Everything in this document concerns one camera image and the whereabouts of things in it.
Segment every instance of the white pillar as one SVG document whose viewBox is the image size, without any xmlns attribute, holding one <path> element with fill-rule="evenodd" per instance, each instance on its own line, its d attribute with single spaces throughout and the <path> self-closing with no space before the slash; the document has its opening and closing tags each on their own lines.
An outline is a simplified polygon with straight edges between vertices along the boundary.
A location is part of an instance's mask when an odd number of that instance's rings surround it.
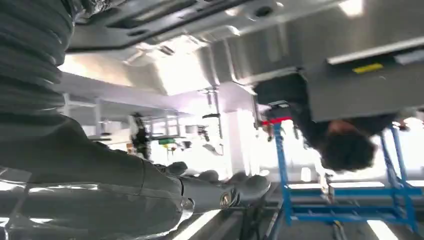
<svg viewBox="0 0 424 240">
<path fill-rule="evenodd" d="M 256 142 L 254 117 L 251 111 L 237 110 L 226 114 L 228 124 L 228 144 L 232 172 L 246 172 L 256 175 L 260 171 L 260 160 L 255 156 L 260 149 Z"/>
</svg>

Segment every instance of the yellow label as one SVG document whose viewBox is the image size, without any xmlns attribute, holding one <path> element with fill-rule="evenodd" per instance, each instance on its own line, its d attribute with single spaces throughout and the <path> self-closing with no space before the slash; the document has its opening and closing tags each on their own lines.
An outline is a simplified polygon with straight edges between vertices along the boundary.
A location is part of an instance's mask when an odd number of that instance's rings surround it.
<svg viewBox="0 0 424 240">
<path fill-rule="evenodd" d="M 354 71 L 357 74 L 364 74 L 364 73 L 376 71 L 382 68 L 383 68 L 383 65 L 381 65 L 380 63 L 373 63 L 370 65 L 354 68 L 352 69 L 352 71 Z"/>
</svg>

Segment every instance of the black shirt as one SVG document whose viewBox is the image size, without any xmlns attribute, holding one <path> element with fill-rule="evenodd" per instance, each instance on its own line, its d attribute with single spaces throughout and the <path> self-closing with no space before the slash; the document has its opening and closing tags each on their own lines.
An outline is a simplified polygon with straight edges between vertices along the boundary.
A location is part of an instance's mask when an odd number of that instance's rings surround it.
<svg viewBox="0 0 424 240">
<path fill-rule="evenodd" d="M 293 122 L 301 130 L 304 138 L 312 147 L 317 147 L 328 131 L 330 121 L 314 122 L 309 107 L 309 98 L 305 80 L 298 74 L 274 78 L 260 82 L 254 91 L 259 104 L 269 105 L 285 101 Z M 276 108 L 269 113 L 272 117 L 285 117 Z M 370 136 L 379 134 L 396 118 L 396 114 L 382 114 L 345 119 L 357 129 Z"/>
</svg>

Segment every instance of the dark hair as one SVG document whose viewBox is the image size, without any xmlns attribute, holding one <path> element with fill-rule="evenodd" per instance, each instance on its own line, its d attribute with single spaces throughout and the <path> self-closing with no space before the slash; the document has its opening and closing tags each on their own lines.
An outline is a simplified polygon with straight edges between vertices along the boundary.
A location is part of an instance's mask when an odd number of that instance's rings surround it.
<svg viewBox="0 0 424 240">
<path fill-rule="evenodd" d="M 331 133 L 320 149 L 322 165 L 334 171 L 356 171 L 373 165 L 376 146 L 359 131 Z"/>
</svg>

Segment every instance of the blue metal frame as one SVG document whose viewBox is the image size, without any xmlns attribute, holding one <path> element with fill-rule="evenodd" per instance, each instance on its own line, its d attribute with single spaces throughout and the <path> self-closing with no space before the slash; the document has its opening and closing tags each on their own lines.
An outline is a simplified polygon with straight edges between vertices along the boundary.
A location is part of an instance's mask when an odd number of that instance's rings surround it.
<svg viewBox="0 0 424 240">
<path fill-rule="evenodd" d="M 388 223 L 405 224 L 414 232 L 418 232 L 415 220 L 415 211 L 411 196 L 421 196 L 420 188 L 412 187 L 407 183 L 407 173 L 402 156 L 401 144 L 398 131 L 391 127 L 397 160 L 399 161 L 400 177 L 397 177 L 393 162 L 387 151 L 386 141 L 381 137 L 381 146 L 387 167 L 387 178 L 389 187 L 367 187 L 367 188 L 340 188 L 335 189 L 335 196 L 358 196 L 358 197 L 381 197 L 390 196 L 390 206 L 337 206 L 329 205 L 294 205 L 292 198 L 296 197 L 319 197 L 322 195 L 320 189 L 290 189 L 286 167 L 286 158 L 281 135 L 281 124 L 274 124 L 274 136 L 277 149 L 279 173 L 281 178 L 281 192 L 283 205 L 279 215 L 284 214 L 288 225 L 292 220 L 298 221 L 320 221 L 326 223 L 339 222 L 366 222 L 368 220 L 381 220 Z M 403 197 L 404 206 L 399 204 L 398 197 Z"/>
</svg>

